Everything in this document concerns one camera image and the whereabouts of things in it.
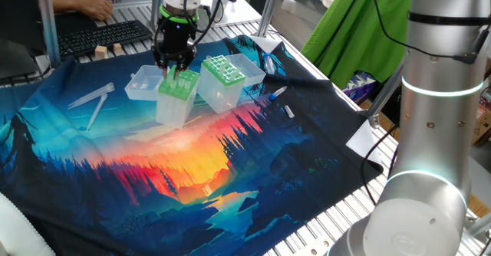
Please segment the person bare hand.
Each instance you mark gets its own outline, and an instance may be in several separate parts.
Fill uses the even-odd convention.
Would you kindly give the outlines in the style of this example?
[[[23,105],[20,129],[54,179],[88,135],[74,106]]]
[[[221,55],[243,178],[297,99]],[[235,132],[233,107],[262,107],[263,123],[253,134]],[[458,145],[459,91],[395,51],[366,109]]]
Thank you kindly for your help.
[[[95,20],[103,21],[113,13],[113,2],[109,0],[77,0],[76,11]]]

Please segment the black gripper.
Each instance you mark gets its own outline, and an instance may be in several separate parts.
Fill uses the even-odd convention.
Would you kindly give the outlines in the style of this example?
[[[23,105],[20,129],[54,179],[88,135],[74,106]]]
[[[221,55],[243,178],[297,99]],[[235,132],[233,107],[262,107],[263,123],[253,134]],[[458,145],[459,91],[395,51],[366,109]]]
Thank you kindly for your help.
[[[177,79],[181,72],[188,69],[196,57],[196,49],[188,48],[188,40],[196,37],[196,29],[188,23],[174,21],[161,21],[158,29],[159,33],[163,34],[163,39],[158,41],[157,45],[153,44],[151,48],[155,65],[161,70],[163,78],[166,78],[168,63],[162,59],[161,53],[182,53],[176,61],[174,78]]]

